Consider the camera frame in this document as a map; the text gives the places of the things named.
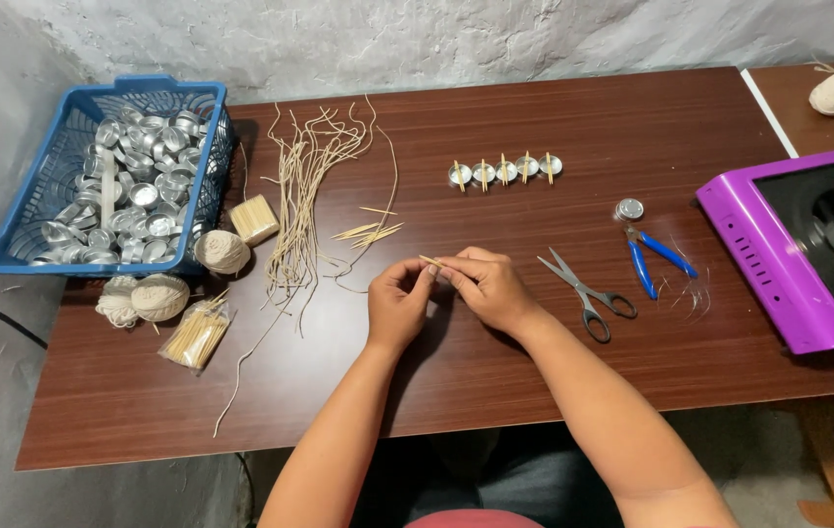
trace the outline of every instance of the brown wooden table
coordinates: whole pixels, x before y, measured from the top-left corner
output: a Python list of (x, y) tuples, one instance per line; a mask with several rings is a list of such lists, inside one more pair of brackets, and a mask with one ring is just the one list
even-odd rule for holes
[(771, 119), (781, 128), (782, 141), (799, 156), (834, 150), (834, 117), (811, 108), (809, 94), (831, 74), (814, 64), (751, 67), (745, 71), (763, 98)]
[[(511, 256), (546, 308), (569, 326), (659, 410), (726, 405), (834, 393), (834, 352), (791, 358), (750, 294), (704, 215), (688, 206), (694, 190), (728, 169), (786, 157), (735, 68), (645, 73), (518, 85), (380, 94), (371, 98), (378, 124), (394, 142), (401, 186), (394, 206), (406, 222), (377, 243), (343, 283), (364, 288), (388, 264), (417, 254), (451, 255), (475, 244)], [(317, 108), (346, 109), (362, 97), (286, 102), (299, 119)], [(271, 104), (231, 107), (249, 158), (248, 195), (274, 205), (279, 191), (259, 176), (277, 174), (277, 150), (266, 137)], [(291, 133), (286, 122), (277, 134)], [(474, 164), (541, 156), (564, 161), (553, 187), (494, 186), (490, 196), (449, 186), (453, 159)], [(231, 197), (243, 183), (233, 170)], [(380, 135), (360, 160), (336, 166), (316, 204), (320, 241), (330, 255), (353, 255), (329, 236), (376, 221), (359, 206), (382, 208), (393, 166)], [(641, 226), (671, 237), (709, 283), (712, 305), (687, 318), (676, 306), (686, 282), (646, 251), (652, 273), (673, 289), (655, 303), (637, 282), (613, 208), (622, 198), (646, 208)], [(272, 242), (255, 251), (261, 262)], [(615, 290), (638, 307), (635, 320), (603, 308), (612, 341), (598, 345), (580, 326), (574, 291), (535, 256), (552, 246), (579, 277)], [(320, 264), (320, 271), (329, 265)], [(223, 287), (209, 284), (209, 289)], [(114, 330), (94, 313), (93, 288), (72, 282), (52, 332), (17, 469), (130, 462), (294, 444), (364, 343), (366, 298), (323, 280), (303, 319), (282, 318), (246, 360), (240, 393), (222, 423), (215, 420), (235, 385), (235, 362), (270, 325), (260, 311), (264, 276), (255, 269), (230, 283), (235, 323), (200, 378), (163, 360), (167, 335), (146, 325)], [(405, 354), (392, 384), (385, 433), (410, 435), (558, 420), (537, 370), (517, 345), (486, 330), (452, 295), (434, 304), (423, 334)]]

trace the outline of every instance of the pliers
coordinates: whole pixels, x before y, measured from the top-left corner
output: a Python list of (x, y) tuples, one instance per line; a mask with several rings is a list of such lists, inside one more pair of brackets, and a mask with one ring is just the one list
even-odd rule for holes
[(636, 231), (630, 223), (625, 224), (625, 236), (629, 239), (629, 251), (632, 253), (632, 264), (635, 267), (635, 272), (638, 273), (638, 280), (642, 282), (642, 287), (645, 288), (645, 292), (649, 294), (652, 300), (658, 299), (658, 291), (655, 290), (652, 278), (649, 276), (649, 269), (645, 266), (645, 257), (642, 256), (641, 250), (638, 249), (638, 242), (644, 243), (652, 251), (666, 258), (671, 264), (674, 264), (679, 270), (687, 273), (687, 276), (692, 279), (698, 277), (698, 273), (694, 268), (686, 260), (681, 258), (680, 255), (671, 251), (668, 246), (646, 235), (643, 231)]

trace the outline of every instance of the purple portable stove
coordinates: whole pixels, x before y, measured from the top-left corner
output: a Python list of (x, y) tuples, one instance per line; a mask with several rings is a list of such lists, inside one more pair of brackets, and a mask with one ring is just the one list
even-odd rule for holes
[(834, 151), (730, 171), (697, 197), (791, 351), (834, 349)]

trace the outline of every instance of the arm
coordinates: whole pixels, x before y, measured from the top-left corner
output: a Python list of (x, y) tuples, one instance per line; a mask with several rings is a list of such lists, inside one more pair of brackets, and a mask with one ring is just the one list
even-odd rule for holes
[(387, 387), (404, 348), (423, 327), (435, 268), (404, 260), (368, 288), (364, 350), (283, 466), (258, 528), (343, 528), (375, 452)]
[(482, 322), (528, 351), (571, 434), (609, 486), (626, 526), (736, 526), (674, 429), (534, 301), (507, 257), (469, 248), (439, 260), (447, 266), (440, 274)]

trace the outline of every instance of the forearm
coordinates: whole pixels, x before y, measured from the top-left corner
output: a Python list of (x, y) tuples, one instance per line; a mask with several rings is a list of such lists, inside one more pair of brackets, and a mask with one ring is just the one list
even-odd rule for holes
[(365, 347), (293, 450), (258, 528), (344, 528), (375, 451), (399, 354)]
[(709, 482), (664, 418), (555, 318), (538, 315), (517, 338), (617, 500)]

